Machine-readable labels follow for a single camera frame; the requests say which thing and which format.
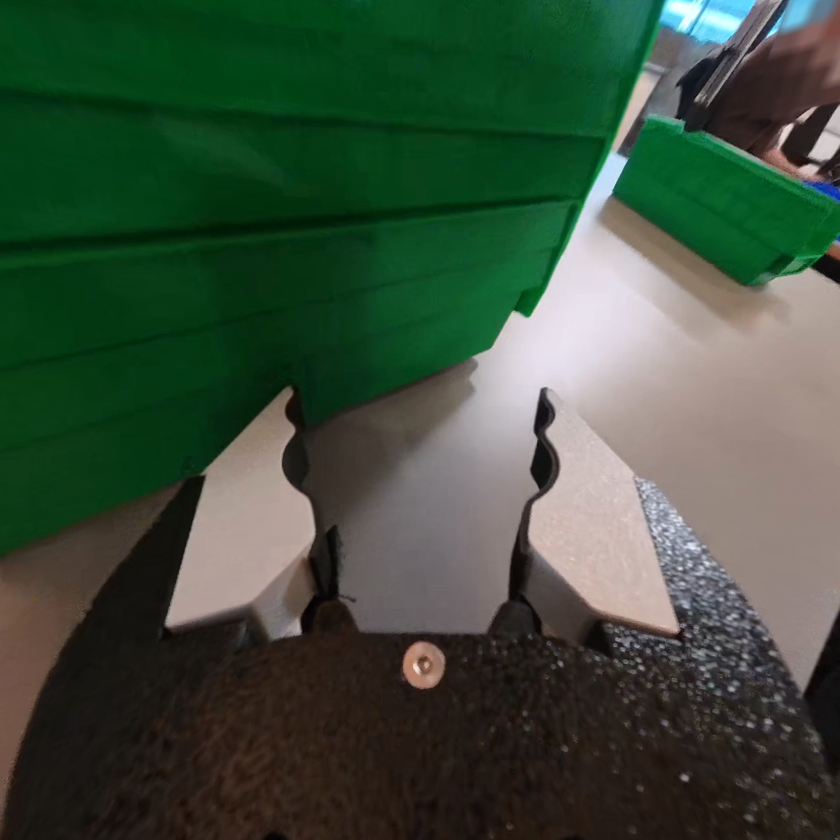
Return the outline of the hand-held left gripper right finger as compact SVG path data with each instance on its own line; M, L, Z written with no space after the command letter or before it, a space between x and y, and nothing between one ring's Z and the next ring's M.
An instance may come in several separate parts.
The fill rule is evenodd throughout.
M634 472L548 387L533 434L536 491L513 543L510 599L571 644L598 644L605 625L678 639Z

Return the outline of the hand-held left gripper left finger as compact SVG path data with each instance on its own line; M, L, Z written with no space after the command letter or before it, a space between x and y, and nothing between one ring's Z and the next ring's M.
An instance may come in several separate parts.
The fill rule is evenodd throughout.
M300 402L285 388L205 468L164 621L171 634L232 622L260 642L302 634L319 518L304 486Z

